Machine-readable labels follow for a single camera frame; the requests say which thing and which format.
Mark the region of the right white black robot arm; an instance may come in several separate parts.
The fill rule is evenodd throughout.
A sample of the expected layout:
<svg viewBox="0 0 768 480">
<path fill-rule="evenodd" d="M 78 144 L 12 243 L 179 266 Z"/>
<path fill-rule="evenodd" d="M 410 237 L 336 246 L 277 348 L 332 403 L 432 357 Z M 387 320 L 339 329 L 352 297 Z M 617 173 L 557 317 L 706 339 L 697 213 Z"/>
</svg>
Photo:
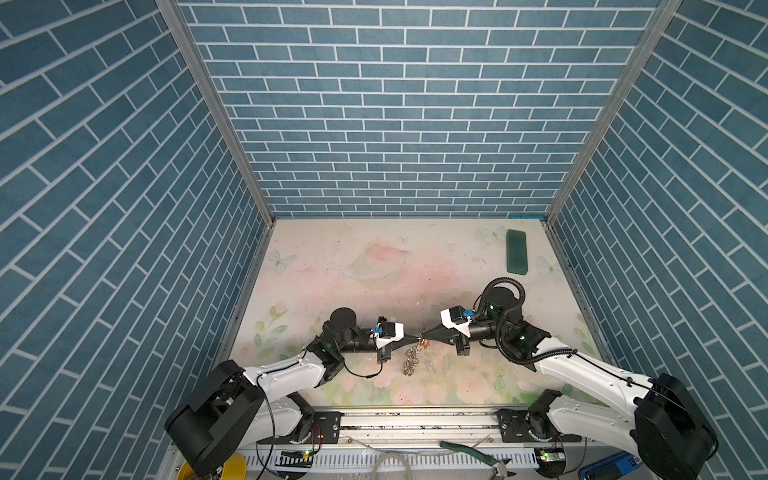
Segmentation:
<svg viewBox="0 0 768 480">
<path fill-rule="evenodd" d="M 529 323 L 526 292 L 512 278 L 489 282 L 472 308 L 441 311 L 422 339 L 466 356 L 474 342 L 490 341 L 508 362 L 560 380 L 594 398 L 583 403 L 547 389 L 528 407 L 525 423 L 539 441 L 576 435 L 637 455 L 661 479 L 695 479 L 719 449 L 719 439 L 685 385 L 612 366 L 570 347 Z"/>
</svg>

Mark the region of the yellow tape roll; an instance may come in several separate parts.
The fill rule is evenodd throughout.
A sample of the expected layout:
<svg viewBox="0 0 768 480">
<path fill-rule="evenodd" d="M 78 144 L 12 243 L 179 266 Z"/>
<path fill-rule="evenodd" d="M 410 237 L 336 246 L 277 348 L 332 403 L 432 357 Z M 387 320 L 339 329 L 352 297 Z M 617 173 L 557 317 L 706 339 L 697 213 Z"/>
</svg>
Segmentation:
<svg viewBox="0 0 768 480">
<path fill-rule="evenodd" d="M 197 475 L 188 462 L 184 462 L 176 474 L 177 480 L 245 480 L 247 465 L 240 453 L 232 455 L 221 467 L 213 473 Z"/>
</svg>

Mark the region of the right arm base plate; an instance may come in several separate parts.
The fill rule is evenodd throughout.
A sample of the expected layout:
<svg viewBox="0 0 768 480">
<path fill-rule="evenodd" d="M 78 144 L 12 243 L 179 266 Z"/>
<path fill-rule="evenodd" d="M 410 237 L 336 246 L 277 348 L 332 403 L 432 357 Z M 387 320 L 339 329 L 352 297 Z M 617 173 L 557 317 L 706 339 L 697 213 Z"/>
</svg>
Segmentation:
<svg viewBox="0 0 768 480">
<path fill-rule="evenodd" d="M 501 408 L 494 412 L 503 443 L 578 443 L 581 436 L 558 432 L 549 420 L 527 409 Z"/>
</svg>

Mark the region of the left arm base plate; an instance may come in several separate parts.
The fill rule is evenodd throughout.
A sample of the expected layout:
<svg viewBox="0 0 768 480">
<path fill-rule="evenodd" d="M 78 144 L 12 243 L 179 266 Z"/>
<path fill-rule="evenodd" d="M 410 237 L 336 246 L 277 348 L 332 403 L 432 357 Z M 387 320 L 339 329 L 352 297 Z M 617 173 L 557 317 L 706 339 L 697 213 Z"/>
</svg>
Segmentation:
<svg viewBox="0 0 768 480">
<path fill-rule="evenodd" d="M 341 420 L 343 415 L 338 411 L 320 411 L 304 415 L 294 428 L 285 434 L 278 433 L 276 437 L 268 437 L 260 441 L 263 444 L 306 444 L 334 445 L 339 442 Z"/>
</svg>

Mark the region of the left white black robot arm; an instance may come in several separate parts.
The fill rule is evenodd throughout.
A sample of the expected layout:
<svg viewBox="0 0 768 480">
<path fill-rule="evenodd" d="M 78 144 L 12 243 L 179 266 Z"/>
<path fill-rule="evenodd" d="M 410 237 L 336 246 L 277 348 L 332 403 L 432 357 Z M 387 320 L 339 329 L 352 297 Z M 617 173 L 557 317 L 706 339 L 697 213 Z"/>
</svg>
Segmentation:
<svg viewBox="0 0 768 480">
<path fill-rule="evenodd" d="M 401 323 L 381 317 L 374 327 L 361 328 L 353 310 L 338 308 L 293 357 L 261 367 L 218 364 L 168 416 L 164 429 L 195 476 L 212 476 L 243 445 L 304 431 L 300 423 L 314 410 L 298 393 L 345 370 L 347 352 L 374 352 L 383 365 L 393 351 L 418 342 Z"/>
</svg>

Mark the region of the blue device box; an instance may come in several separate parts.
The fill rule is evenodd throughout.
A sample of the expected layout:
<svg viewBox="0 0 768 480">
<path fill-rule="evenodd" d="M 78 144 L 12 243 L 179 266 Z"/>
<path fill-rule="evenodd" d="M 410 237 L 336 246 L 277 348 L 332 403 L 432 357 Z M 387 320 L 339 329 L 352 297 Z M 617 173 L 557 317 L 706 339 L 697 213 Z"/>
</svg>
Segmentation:
<svg viewBox="0 0 768 480">
<path fill-rule="evenodd" d="M 582 467 L 578 471 L 578 476 L 581 480 L 617 480 L 643 465 L 644 462 L 639 456 L 617 453 Z"/>
</svg>

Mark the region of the green rectangular block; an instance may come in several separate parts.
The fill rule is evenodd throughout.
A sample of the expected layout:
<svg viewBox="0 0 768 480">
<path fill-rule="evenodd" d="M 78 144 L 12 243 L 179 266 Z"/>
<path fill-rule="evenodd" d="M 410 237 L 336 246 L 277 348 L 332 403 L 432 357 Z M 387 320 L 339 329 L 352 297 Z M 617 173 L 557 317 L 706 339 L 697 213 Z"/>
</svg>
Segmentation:
<svg viewBox="0 0 768 480">
<path fill-rule="evenodd" d="M 515 275 L 528 273 L 527 236 L 524 231 L 509 229 L 506 232 L 506 269 Z"/>
</svg>

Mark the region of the metal key organizer plate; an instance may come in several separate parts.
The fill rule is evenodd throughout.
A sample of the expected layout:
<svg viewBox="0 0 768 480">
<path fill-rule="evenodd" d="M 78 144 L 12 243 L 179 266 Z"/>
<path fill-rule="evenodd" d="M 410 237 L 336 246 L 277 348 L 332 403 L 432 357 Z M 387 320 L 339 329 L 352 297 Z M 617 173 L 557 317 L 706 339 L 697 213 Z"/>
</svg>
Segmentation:
<svg viewBox="0 0 768 480">
<path fill-rule="evenodd" d="M 420 340 L 423 339 L 423 332 L 426 331 L 425 328 L 421 329 L 421 332 L 419 333 Z M 418 366 L 420 362 L 420 354 L 423 350 L 420 348 L 420 340 L 418 342 L 413 342 L 410 344 L 406 350 L 406 359 L 403 362 L 403 373 L 410 377 L 415 373 L 416 367 Z"/>
</svg>

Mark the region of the clear plastic tube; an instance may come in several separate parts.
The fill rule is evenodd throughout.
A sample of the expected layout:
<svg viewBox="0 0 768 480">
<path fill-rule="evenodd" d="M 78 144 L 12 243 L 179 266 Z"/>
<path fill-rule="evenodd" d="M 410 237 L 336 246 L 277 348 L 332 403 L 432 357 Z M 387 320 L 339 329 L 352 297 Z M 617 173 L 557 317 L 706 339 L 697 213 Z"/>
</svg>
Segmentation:
<svg viewBox="0 0 768 480">
<path fill-rule="evenodd" d="M 371 469 L 370 478 L 372 480 L 377 480 L 380 474 L 384 473 L 385 467 L 401 469 L 406 480 L 413 479 L 413 471 L 410 462 L 408 458 L 403 454 L 386 452 L 380 455 Z"/>
</svg>

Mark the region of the aluminium front rail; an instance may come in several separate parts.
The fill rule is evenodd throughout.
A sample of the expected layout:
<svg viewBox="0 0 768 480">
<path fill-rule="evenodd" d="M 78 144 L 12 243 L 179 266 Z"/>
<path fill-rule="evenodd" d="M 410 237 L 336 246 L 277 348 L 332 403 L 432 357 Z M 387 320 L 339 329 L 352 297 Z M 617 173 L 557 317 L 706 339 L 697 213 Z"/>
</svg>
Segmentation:
<svg viewBox="0 0 768 480">
<path fill-rule="evenodd" d="M 243 445 L 235 453 L 246 461 L 246 476 L 263 473 L 278 479 L 308 479 L 314 475 L 370 478 L 374 463 L 386 452 L 405 455 L 413 477 L 424 471 L 480 471 L 493 476 L 491 467 L 466 454 L 440 448 L 440 441 L 474 447 L 505 462 L 507 469 L 515 473 L 508 479 L 525 474 L 546 479 L 578 474 L 586 466 L 591 446 L 610 447 L 612 455 L 626 453 L 592 439 L 578 443 L 503 443 L 494 415 L 501 408 L 312 409 L 314 413 L 342 413 L 339 442 L 278 445 L 258 441 Z"/>
</svg>

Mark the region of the green-handled pliers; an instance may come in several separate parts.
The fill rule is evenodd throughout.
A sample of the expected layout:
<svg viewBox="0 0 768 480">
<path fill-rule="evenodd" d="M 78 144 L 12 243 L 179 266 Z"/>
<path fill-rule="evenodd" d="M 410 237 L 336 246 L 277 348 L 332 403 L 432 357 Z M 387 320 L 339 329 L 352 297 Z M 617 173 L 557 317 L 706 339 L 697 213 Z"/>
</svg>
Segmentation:
<svg viewBox="0 0 768 480">
<path fill-rule="evenodd" d="M 494 471 L 492 476 L 493 480 L 503 480 L 508 479 L 510 476 L 515 476 L 514 472 L 510 472 L 507 469 L 505 462 L 500 461 L 491 455 L 485 454 L 474 447 L 447 441 L 440 441 L 439 447 L 449 450 L 453 453 L 466 454 L 471 458 L 479 461 L 480 463 L 491 467 Z"/>
</svg>

